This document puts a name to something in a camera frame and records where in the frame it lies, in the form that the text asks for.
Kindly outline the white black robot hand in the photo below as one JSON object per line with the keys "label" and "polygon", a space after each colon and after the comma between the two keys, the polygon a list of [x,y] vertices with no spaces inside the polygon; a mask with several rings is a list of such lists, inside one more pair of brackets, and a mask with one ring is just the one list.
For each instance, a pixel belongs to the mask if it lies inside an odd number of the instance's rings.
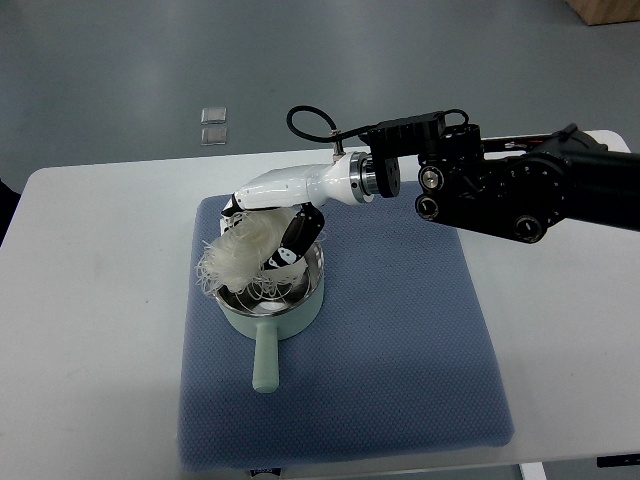
{"label": "white black robot hand", "polygon": [[264,261],[267,270],[297,263],[314,243],[324,217],[319,208],[330,200],[358,205],[373,200],[374,189],[366,179],[367,154],[342,155],[330,165],[314,164],[271,170],[234,192],[221,212],[221,231],[239,222],[245,212],[296,207],[275,250]]}

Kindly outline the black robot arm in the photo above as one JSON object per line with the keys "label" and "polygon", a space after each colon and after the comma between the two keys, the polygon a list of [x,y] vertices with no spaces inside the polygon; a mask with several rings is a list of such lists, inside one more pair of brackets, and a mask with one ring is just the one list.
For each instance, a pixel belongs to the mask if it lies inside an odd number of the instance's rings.
{"label": "black robot arm", "polygon": [[426,221],[522,243],[539,241],[564,219],[636,231],[639,157],[615,152],[576,125],[552,134],[484,139],[446,112],[368,126],[365,188],[396,197],[398,160],[416,156],[422,189],[416,213]]}

